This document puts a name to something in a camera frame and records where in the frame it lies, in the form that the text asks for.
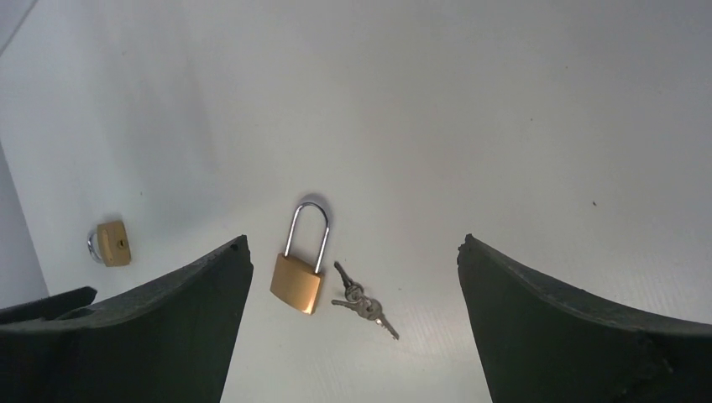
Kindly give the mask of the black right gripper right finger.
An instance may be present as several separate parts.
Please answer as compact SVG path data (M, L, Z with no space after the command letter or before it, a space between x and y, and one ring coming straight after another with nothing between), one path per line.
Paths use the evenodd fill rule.
M709 324L595 296L472 235L457 263L493 401L710 401Z

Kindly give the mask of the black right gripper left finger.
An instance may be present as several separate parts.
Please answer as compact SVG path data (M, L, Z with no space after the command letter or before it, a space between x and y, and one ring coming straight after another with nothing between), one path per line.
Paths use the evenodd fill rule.
M253 272L239 236L103 301L84 286L2 309L2 401L220 401Z

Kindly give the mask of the long shackle brass padlock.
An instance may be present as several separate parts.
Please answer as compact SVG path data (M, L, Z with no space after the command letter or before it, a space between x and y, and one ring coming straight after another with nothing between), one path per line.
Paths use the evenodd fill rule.
M314 264L308 264L291 252L296 224L306 207L316 208L324 220L322 240ZM284 251L276 257L270 292L286 305L307 315L313 315L317 309L323 280L322 261L330 231L330 218L324 207L314 201L304 201L296 207Z

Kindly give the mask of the silver key bunch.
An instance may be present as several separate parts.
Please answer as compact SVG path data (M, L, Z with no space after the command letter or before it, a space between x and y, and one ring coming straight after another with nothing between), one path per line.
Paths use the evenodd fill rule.
M399 340L400 335L385 317L382 304L375 298L366 296L364 287L353 280L339 262L334 262L334 268L342 278L345 300L334 299L331 303L334 306L348 308L367 321L375 322L395 340Z

